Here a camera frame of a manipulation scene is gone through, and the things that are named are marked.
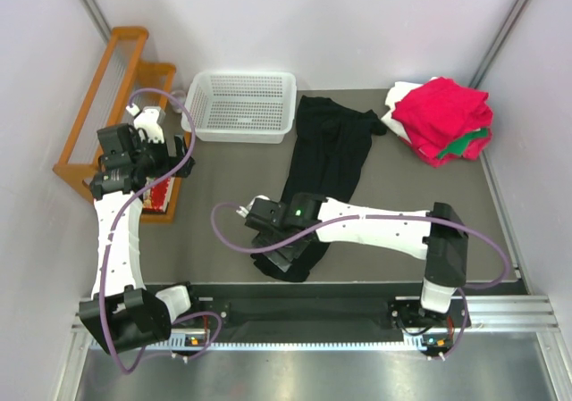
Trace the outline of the black t shirt blue logo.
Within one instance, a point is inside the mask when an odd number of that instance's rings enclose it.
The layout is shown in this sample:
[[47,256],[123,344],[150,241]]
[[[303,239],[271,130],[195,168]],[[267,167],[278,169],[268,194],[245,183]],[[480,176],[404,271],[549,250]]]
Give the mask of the black t shirt blue logo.
[[297,140],[281,201],[288,204],[297,193],[311,193],[347,203],[372,136],[386,134],[387,127],[374,111],[350,109],[329,97],[301,97],[295,121]]

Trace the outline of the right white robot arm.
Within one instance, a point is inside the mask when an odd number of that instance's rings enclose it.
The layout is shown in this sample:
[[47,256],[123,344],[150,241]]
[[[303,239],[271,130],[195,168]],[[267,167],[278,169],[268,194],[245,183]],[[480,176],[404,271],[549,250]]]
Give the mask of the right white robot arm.
[[304,257],[331,243],[376,246],[424,262],[416,311],[430,326],[449,316],[455,291],[467,281],[468,235],[450,205],[394,212],[298,193],[288,203],[257,196],[238,213],[257,231],[253,247],[281,272],[300,266]]

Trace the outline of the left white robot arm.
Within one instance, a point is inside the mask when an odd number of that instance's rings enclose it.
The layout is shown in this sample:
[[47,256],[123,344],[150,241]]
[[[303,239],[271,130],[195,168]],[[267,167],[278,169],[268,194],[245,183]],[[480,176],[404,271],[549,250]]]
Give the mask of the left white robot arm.
[[139,262],[138,191],[177,166],[188,176],[194,161],[185,156],[183,137],[175,139],[176,155],[169,154],[156,121],[103,128],[97,139],[102,154],[89,183],[98,221],[97,276],[79,317],[106,353],[119,354],[167,340],[175,321],[189,327],[202,318],[203,306],[187,285],[149,291]]

